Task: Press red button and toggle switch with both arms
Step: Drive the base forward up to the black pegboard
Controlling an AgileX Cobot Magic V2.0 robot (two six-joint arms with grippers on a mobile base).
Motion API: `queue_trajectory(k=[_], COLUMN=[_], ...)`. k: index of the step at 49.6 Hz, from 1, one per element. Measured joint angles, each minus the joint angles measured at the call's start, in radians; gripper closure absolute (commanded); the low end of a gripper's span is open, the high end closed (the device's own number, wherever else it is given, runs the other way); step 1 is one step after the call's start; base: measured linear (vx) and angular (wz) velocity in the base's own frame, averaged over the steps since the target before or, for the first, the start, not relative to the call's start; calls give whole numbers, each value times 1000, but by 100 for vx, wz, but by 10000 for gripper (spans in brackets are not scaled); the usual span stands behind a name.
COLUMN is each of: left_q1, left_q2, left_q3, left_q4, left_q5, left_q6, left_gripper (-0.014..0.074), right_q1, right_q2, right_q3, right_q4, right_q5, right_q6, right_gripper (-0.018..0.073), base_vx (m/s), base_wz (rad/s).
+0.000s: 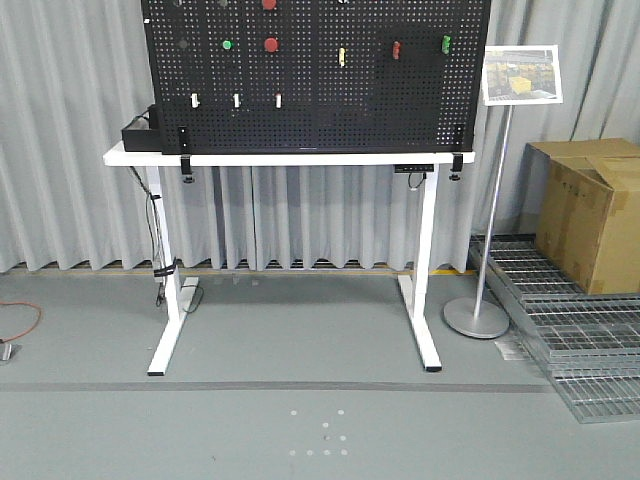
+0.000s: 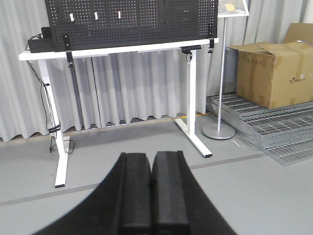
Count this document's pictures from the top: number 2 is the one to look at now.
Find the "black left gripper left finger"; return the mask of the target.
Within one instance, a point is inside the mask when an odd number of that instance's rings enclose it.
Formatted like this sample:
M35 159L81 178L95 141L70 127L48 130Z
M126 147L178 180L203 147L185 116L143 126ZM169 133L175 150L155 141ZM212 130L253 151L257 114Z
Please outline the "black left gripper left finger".
M121 153L96 189L38 235L149 235L150 165L143 153Z

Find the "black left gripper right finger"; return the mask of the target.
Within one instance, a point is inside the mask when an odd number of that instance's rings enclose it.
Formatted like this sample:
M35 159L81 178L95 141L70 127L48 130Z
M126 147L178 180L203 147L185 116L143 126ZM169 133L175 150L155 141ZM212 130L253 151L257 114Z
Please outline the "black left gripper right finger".
M152 168L154 235L234 235L192 174L182 151L157 152Z

